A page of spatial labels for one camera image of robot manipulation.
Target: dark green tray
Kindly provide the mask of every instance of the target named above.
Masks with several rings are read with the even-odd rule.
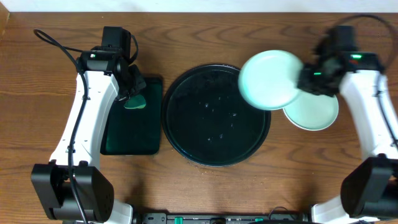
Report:
[[[141,91],[146,99],[143,109],[128,110],[125,102],[114,102],[109,111],[101,153],[104,155],[152,155],[160,146],[162,80],[145,78]]]

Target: white wall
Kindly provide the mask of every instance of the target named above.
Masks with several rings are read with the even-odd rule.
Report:
[[[0,0],[10,12],[398,12],[398,0]]]

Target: black tray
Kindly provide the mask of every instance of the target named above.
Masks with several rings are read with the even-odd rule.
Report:
[[[271,113],[258,110],[238,90],[239,69],[202,65],[179,77],[162,105],[167,139],[181,155],[206,166],[228,166],[264,142]]]

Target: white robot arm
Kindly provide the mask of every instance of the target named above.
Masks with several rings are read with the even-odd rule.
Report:
[[[392,143],[391,134],[377,100],[376,85],[379,85],[379,91],[381,91],[378,97],[380,97],[389,126],[394,136],[397,136],[398,120],[388,94],[387,78],[384,75],[375,70],[348,72],[341,81],[340,93],[351,110],[361,143],[363,161],[369,157],[377,157],[379,154],[385,154],[389,159],[398,159],[398,150]],[[316,223],[340,224],[359,221],[359,219],[350,218],[345,212],[340,196],[314,205],[311,215],[312,221]],[[374,222],[379,219],[362,217],[360,220]]]
[[[40,30],[35,30],[37,33],[74,60],[66,52],[66,47]],[[31,175],[36,193],[50,219],[132,223],[132,206],[114,199],[113,186],[99,171],[101,141],[113,102],[128,99],[145,87],[140,82],[142,77],[136,65],[129,67],[137,57],[137,52],[129,57],[131,38],[138,51],[136,40],[128,31],[121,27],[105,27],[101,46],[82,51],[78,60],[73,61],[79,75],[66,128],[50,162],[35,164]],[[73,160],[69,164],[68,153],[76,125],[72,139]]]

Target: wood grain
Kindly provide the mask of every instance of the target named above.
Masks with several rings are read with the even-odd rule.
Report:
[[[12,13],[0,42],[0,222],[47,220],[30,182],[35,163],[46,163],[67,122],[76,72],[59,51],[33,35],[46,31],[63,45],[90,49],[103,26],[123,26],[140,47],[137,64],[164,78],[164,91],[184,71],[204,63],[242,67],[256,53],[288,50],[311,62],[319,36],[347,14]],[[396,14],[381,15],[398,26]],[[391,50],[377,22],[356,21],[363,50]],[[398,105],[398,65],[387,72]],[[267,213],[275,206],[306,210],[339,194],[360,163],[359,142],[346,103],[324,131],[296,128],[281,110],[261,148],[235,166],[204,167],[184,159],[162,135],[154,156],[101,156],[101,171],[116,198],[140,211]]]
[[[6,25],[10,12],[0,2],[0,40],[6,31]]]

